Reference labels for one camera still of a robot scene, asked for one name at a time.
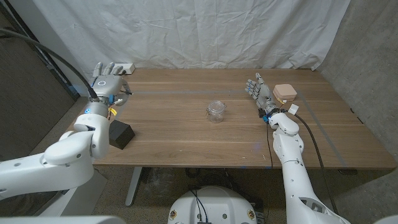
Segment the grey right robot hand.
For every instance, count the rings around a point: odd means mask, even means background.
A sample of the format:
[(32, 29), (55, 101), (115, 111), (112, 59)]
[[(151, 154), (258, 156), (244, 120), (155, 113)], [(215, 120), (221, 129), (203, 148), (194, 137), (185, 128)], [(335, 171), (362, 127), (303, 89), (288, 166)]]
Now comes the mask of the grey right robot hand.
[(259, 116), (270, 118), (279, 112), (269, 87), (265, 84), (264, 79), (259, 73), (255, 74), (256, 81), (248, 80), (246, 82), (245, 91), (255, 100), (259, 108)]

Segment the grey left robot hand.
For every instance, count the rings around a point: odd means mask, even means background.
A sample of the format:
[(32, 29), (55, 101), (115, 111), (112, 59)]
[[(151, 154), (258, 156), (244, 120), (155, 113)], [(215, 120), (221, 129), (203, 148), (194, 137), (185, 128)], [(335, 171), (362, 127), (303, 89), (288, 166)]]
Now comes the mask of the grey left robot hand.
[(130, 87), (123, 78), (123, 66), (115, 66), (111, 62), (103, 67), (102, 62), (98, 62), (93, 70), (93, 81), (91, 87), (100, 98), (106, 98), (110, 105), (118, 106), (127, 102), (132, 92)]

